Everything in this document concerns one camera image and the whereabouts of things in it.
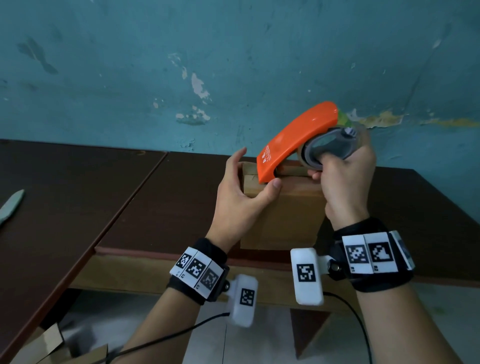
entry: knife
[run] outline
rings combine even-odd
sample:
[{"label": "knife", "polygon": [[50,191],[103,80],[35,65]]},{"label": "knife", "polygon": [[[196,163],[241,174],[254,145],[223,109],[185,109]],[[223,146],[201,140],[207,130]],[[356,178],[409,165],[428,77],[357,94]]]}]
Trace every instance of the knife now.
[{"label": "knife", "polygon": [[25,190],[19,190],[15,192],[0,208],[0,225],[13,214],[18,204],[22,200],[24,193]]}]

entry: white tile floor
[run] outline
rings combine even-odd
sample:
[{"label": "white tile floor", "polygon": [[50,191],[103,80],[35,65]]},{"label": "white tile floor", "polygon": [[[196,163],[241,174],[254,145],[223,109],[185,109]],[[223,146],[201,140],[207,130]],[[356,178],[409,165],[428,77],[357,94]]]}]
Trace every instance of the white tile floor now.
[{"label": "white tile floor", "polygon": [[[416,284],[420,298],[465,364],[480,362],[480,289]],[[108,343],[118,350],[157,301],[156,296],[84,291],[60,323],[73,354]],[[225,311],[206,303],[197,322]],[[286,308],[257,307],[251,328],[226,325],[224,318],[197,328],[184,363],[296,363]],[[353,315],[335,316],[300,363],[367,363],[361,329]]]}]

